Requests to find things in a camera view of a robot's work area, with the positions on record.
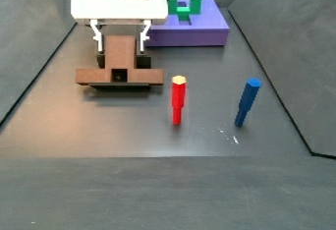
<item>brown wooden block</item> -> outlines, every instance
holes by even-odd
[[[136,52],[135,36],[108,35],[105,37],[105,69],[132,69]]]
[[[76,83],[88,85],[88,83],[109,83],[112,81],[112,71],[107,69],[77,69]]]
[[[133,69],[128,71],[128,83],[147,83],[151,85],[163,85],[163,69]]]

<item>purple block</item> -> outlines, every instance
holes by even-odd
[[[189,5],[191,0],[179,0]],[[213,0],[203,0],[200,15],[191,15],[189,22],[180,22],[169,15],[165,25],[153,25],[145,46],[212,46],[224,45],[229,27]]]

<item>red cylinder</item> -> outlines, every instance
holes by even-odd
[[[172,107],[173,107],[173,124],[181,124],[183,107],[185,99],[187,80],[181,76],[172,78]]]

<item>gray floor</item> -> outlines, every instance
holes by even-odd
[[[333,230],[336,165],[321,158],[0,161],[5,230]]]
[[[241,34],[227,16],[227,46],[151,48],[165,85],[97,92],[75,83],[96,67],[92,31],[76,27],[7,123],[0,157],[308,155]],[[171,125],[171,77],[188,78],[183,125]],[[233,126],[248,78],[263,88],[241,129]]]

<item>green block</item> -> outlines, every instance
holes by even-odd
[[[168,0],[168,14],[177,14],[177,0]]]
[[[203,0],[191,0],[191,14],[200,14],[203,8]]]
[[[191,14],[191,8],[189,7],[177,7],[177,16],[180,21],[188,21],[189,20],[189,14]]]

